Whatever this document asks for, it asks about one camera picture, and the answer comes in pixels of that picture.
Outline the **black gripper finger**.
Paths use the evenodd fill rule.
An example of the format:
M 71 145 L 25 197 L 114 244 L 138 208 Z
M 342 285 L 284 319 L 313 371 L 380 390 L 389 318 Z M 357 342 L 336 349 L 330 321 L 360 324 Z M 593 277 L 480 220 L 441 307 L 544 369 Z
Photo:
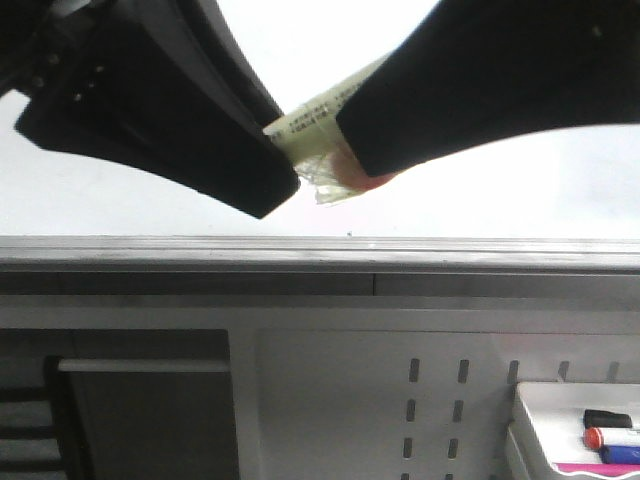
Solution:
M 519 135 L 638 120 L 635 1 L 442 1 L 337 116 L 372 177 Z
M 264 135 L 280 109 L 214 1 L 17 1 L 16 131 L 184 185 L 255 218 L 300 185 Z

